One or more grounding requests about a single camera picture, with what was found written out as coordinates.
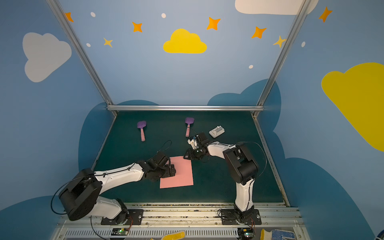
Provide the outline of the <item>pink square paper sheet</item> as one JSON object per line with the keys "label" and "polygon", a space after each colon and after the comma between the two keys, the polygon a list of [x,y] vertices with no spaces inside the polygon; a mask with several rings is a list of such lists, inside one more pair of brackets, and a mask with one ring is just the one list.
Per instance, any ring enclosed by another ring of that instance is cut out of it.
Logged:
{"label": "pink square paper sheet", "polygon": [[194,185],[192,161],[191,160],[186,160],[182,156],[171,157],[171,164],[174,165],[174,167],[176,169],[176,174],[174,177],[161,179],[160,180],[160,189],[185,187],[185,186],[193,186]]}

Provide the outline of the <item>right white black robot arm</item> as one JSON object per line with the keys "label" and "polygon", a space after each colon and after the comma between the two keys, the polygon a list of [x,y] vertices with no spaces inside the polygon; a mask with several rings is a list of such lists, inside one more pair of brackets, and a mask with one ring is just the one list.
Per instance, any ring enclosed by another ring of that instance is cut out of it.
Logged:
{"label": "right white black robot arm", "polygon": [[191,146],[184,159],[201,160],[205,156],[224,159],[232,179],[236,182],[236,199],[233,210],[222,211],[219,217],[223,221],[248,223],[255,213],[253,187],[259,171],[255,158],[243,143],[234,145],[209,141],[204,133],[188,138]]}

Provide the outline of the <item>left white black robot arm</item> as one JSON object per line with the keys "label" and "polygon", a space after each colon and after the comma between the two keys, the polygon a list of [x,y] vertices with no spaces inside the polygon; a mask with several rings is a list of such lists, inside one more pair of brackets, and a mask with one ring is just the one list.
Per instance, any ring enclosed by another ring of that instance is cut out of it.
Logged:
{"label": "left white black robot arm", "polygon": [[163,152],[146,161],[125,167],[93,171],[81,170],[59,193],[59,199],[70,221],[84,217],[101,217],[103,225],[126,225],[134,222],[129,210],[120,199],[108,199],[102,193],[118,186],[150,180],[156,182],[176,175],[171,158]]}

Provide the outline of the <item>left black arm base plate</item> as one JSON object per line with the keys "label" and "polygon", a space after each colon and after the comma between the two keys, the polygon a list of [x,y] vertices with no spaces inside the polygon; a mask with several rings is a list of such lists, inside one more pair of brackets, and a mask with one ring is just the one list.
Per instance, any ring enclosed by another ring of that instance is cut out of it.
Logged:
{"label": "left black arm base plate", "polygon": [[114,219],[103,218],[101,225],[141,225],[143,220],[143,209],[122,210]]}

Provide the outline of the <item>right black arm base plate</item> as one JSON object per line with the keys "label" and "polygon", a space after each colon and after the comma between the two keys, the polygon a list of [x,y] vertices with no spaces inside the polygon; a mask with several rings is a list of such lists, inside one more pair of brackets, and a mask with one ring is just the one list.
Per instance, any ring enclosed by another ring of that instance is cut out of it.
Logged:
{"label": "right black arm base plate", "polygon": [[257,209],[250,209],[244,213],[235,209],[219,209],[218,217],[222,220],[223,225],[262,224],[260,212]]}

